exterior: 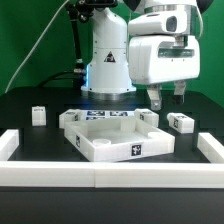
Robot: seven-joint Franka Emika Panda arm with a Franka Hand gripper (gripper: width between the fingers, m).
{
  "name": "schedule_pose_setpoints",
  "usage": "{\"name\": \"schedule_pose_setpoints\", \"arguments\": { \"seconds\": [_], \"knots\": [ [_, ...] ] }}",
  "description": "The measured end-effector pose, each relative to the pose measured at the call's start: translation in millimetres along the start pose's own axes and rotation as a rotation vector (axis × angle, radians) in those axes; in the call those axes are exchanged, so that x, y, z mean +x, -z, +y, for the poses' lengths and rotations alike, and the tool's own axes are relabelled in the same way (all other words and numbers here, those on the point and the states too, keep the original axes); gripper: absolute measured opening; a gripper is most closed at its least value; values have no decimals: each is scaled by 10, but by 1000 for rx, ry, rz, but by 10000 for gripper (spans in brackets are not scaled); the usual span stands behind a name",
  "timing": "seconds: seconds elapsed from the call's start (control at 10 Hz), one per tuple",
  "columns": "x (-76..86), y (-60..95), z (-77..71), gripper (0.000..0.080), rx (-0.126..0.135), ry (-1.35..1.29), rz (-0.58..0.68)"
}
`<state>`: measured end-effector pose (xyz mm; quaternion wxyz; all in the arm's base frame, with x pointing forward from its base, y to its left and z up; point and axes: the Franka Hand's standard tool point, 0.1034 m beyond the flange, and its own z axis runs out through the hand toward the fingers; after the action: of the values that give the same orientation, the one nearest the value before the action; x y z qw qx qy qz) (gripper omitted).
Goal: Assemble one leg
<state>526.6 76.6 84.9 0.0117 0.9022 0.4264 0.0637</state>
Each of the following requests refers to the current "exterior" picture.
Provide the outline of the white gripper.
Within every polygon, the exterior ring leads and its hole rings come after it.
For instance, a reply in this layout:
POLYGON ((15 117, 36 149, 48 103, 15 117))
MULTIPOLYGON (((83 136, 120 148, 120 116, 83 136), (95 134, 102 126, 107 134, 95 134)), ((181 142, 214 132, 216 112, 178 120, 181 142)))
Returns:
POLYGON ((175 47, 173 36, 138 36, 129 43, 129 75, 134 84, 149 85, 147 93, 152 110, 162 107, 161 85, 174 82, 174 102, 183 103, 186 79, 200 72, 200 49, 194 36, 186 47, 175 47))

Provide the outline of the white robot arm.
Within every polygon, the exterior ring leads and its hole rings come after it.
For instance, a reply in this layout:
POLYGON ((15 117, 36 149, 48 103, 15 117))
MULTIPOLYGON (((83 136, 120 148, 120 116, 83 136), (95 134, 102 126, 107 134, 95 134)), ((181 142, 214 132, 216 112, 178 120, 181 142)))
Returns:
POLYGON ((161 85, 174 84, 184 102, 186 81, 200 72, 201 35, 195 25, 207 0, 69 0, 74 17, 93 22, 93 56, 81 90, 117 100, 145 85, 153 110, 162 107, 161 85))

